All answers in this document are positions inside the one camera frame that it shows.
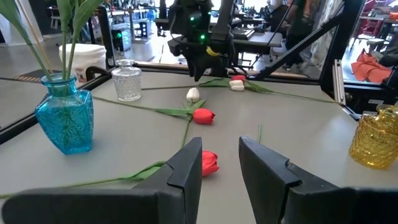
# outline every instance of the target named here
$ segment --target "white bucket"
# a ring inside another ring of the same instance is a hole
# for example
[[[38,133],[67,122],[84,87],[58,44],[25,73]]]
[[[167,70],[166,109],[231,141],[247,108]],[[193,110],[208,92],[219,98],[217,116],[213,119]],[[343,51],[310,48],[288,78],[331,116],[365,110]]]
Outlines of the white bucket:
[[[67,44],[67,66],[72,44]],[[62,60],[62,46],[59,48]],[[72,73],[75,73],[79,82],[87,82],[86,69],[90,66],[97,66],[106,69],[106,50],[104,46],[96,44],[76,44],[75,54],[72,62]]]

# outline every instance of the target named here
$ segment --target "white tulip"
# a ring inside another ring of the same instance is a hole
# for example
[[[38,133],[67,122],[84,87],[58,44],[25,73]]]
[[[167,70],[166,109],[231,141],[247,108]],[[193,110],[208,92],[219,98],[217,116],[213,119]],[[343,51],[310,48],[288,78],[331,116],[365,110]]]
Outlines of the white tulip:
[[[229,81],[229,85],[232,90],[234,91],[243,91],[244,90],[244,84],[242,80],[233,80]]]
[[[191,88],[187,93],[187,100],[191,103],[196,103],[200,99],[199,90],[197,88]]]

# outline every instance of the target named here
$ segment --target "blue glass vase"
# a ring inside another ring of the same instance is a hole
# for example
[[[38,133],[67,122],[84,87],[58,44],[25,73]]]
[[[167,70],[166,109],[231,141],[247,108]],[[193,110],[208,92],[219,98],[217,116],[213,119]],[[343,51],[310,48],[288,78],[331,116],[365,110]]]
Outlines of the blue glass vase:
[[[35,109],[44,133],[64,154],[91,150],[93,143],[93,99],[90,91],[77,90],[76,76],[68,80],[62,74],[42,77],[48,97]]]

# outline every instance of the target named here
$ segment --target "red flower bud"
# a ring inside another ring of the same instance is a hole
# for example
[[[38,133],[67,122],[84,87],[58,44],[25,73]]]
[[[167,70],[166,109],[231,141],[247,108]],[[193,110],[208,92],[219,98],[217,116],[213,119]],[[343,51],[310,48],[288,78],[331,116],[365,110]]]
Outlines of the red flower bud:
[[[242,80],[244,82],[244,80],[246,79],[246,76],[244,75],[234,75],[232,76],[231,80]]]
[[[193,112],[193,121],[198,124],[212,124],[215,116],[211,110],[199,108]]]
[[[201,165],[201,175],[202,177],[206,177],[216,171],[218,171],[219,167],[217,166],[217,154],[210,151],[202,152],[202,165]]]

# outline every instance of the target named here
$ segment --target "tulip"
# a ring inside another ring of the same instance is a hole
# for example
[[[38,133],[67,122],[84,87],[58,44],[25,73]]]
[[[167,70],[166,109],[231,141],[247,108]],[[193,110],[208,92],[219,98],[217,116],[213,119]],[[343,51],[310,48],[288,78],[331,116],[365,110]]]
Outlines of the tulip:
[[[235,90],[235,91],[243,91],[244,90],[244,85],[243,85],[242,80],[229,81],[229,85],[232,90]]]
[[[199,90],[197,88],[191,88],[187,93],[187,100],[191,103],[196,103],[200,99]]]
[[[216,115],[206,108],[199,108],[193,111],[193,121],[198,124],[212,124]]]
[[[219,167],[217,166],[217,154],[210,151],[203,151],[201,156],[201,175],[206,177],[216,171]]]
[[[244,75],[234,75],[234,76],[232,76],[232,78],[231,78],[232,81],[241,80],[242,82],[244,82],[245,79],[246,79],[246,76],[244,76]]]

